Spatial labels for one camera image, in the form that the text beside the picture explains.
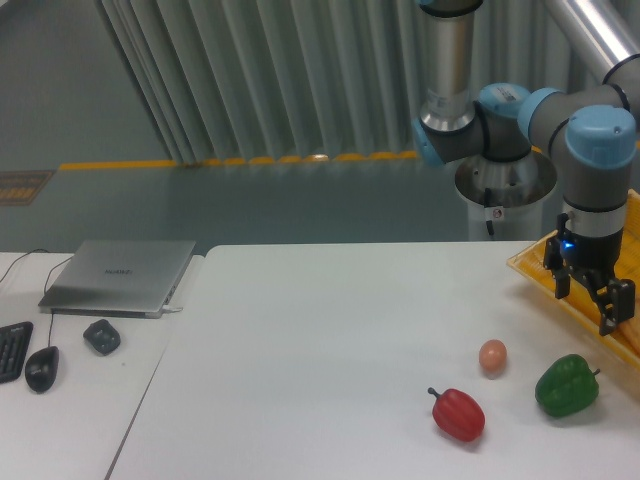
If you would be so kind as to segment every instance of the keyboard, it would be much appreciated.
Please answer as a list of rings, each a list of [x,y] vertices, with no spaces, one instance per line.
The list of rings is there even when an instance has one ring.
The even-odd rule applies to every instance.
[[[0,328],[0,383],[11,382],[22,373],[32,331],[31,322]]]

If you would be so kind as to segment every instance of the laptop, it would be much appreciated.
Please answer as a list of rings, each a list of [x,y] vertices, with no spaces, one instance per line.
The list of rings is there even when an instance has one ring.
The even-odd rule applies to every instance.
[[[38,304],[51,313],[159,318],[193,241],[87,240]]]

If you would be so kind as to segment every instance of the computer mouse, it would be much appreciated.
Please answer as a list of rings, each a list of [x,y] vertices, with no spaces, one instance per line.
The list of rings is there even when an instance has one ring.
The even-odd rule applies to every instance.
[[[43,393],[51,388],[58,374],[59,359],[58,347],[43,348],[29,357],[24,367],[24,376],[31,390]]]

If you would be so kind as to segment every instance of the metal pipe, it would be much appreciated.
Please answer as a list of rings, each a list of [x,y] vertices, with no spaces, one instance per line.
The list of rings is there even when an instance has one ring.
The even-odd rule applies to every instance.
[[[473,13],[482,0],[420,1],[425,31],[429,70],[427,101],[420,119],[429,129],[454,132],[474,118],[469,101]]]
[[[545,0],[545,7],[587,68],[606,83],[640,44],[607,0]]]

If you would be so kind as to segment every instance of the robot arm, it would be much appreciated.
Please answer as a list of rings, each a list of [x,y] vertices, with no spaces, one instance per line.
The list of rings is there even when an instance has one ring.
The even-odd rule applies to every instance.
[[[634,315],[635,285],[618,279],[627,191],[640,114],[640,46],[608,2],[547,0],[545,5],[602,85],[573,95],[534,92],[518,115],[520,129],[554,162],[566,186],[557,233],[547,240],[544,267],[556,298],[570,278],[584,286],[607,335]]]
[[[468,78],[473,12],[482,1],[417,1],[428,14],[431,58],[437,59],[428,101],[413,125],[418,150],[431,164],[473,155],[486,160],[486,168],[504,170],[536,145],[562,166],[565,205],[557,234],[547,242],[544,266],[556,280],[557,298],[568,295],[573,278],[600,311],[600,333],[612,332],[634,315],[635,307],[635,285],[618,279],[614,266],[636,154],[640,45],[605,0],[545,0],[602,85],[571,95],[548,88],[531,95],[524,91],[521,101],[505,98],[497,103],[483,101],[483,89],[480,101],[469,103],[462,77]],[[449,49],[444,47],[447,42],[453,42]],[[515,107],[517,121],[501,114],[502,107]]]

